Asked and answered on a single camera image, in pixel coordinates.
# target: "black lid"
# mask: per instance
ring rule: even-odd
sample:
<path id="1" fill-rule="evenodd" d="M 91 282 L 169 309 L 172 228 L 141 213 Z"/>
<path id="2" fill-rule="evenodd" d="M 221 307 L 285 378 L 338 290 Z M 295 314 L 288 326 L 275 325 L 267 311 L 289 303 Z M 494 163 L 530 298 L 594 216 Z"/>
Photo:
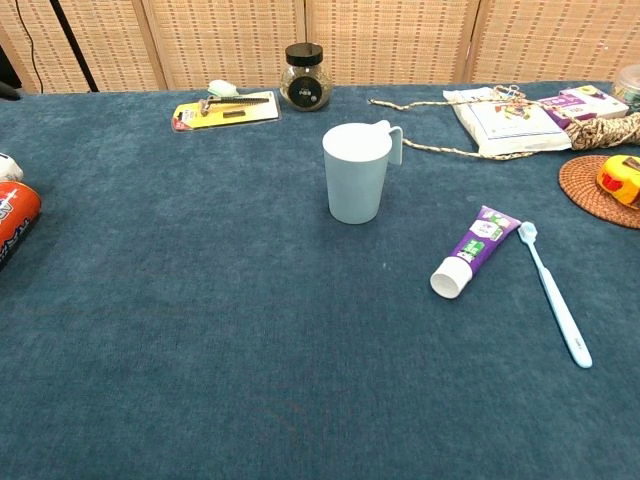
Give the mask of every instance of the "black lid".
<path id="1" fill-rule="evenodd" d="M 322 62 L 322 47 L 315 43 L 294 43 L 285 53 L 287 63 L 294 67 L 312 67 Z"/>

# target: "toothbrush handle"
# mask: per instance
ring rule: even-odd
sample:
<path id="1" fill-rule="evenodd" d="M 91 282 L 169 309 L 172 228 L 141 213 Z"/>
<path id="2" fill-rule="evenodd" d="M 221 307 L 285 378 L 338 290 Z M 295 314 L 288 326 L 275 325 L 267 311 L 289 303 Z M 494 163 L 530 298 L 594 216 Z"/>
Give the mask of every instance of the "toothbrush handle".
<path id="1" fill-rule="evenodd" d="M 556 321 L 558 322 L 558 326 L 562 331 L 562 335 L 573 359 L 582 368 L 591 367 L 593 361 L 591 360 L 587 345 L 584 343 L 580 330 L 578 330 L 578 326 L 573 320 L 569 307 L 567 307 L 567 304 L 564 302 L 562 294 L 560 290 L 558 290 L 558 286 L 549 269 L 543 267 L 540 270 L 540 278 L 542 279 L 542 284 L 547 292 L 547 298 L 549 299 L 553 313 L 556 316 Z"/>

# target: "glass jar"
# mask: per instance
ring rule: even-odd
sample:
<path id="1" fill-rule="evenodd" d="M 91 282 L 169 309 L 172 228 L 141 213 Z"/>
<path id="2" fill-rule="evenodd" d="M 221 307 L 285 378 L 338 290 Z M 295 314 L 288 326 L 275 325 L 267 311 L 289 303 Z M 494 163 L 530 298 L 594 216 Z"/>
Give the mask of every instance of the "glass jar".
<path id="1" fill-rule="evenodd" d="M 640 65 L 629 65 L 620 70 L 611 94 L 629 105 L 629 113 L 640 112 Z"/>
<path id="2" fill-rule="evenodd" d="M 282 73 L 280 93 L 296 110 L 318 110 L 329 101 L 333 88 L 330 75 L 322 68 L 322 47 L 296 43 L 285 50 L 289 67 Z"/>

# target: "red can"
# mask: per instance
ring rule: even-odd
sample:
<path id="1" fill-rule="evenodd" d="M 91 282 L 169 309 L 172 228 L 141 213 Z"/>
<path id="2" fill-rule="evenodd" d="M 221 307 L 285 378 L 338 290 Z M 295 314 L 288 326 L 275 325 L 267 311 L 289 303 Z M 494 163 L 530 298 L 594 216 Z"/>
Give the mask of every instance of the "red can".
<path id="1" fill-rule="evenodd" d="M 0 182 L 0 263 L 40 213 L 40 196 L 20 182 Z"/>

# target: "woven coaster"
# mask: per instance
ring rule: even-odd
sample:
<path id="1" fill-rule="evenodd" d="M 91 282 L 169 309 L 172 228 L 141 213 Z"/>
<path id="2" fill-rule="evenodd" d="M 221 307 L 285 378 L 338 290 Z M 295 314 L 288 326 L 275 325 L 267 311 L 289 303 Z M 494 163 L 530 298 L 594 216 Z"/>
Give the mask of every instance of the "woven coaster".
<path id="1" fill-rule="evenodd" d="M 623 227 L 640 229 L 640 210 L 622 205 L 596 182 L 598 171 L 607 158 L 587 155 L 569 160 L 558 174 L 560 188 L 591 215 Z"/>

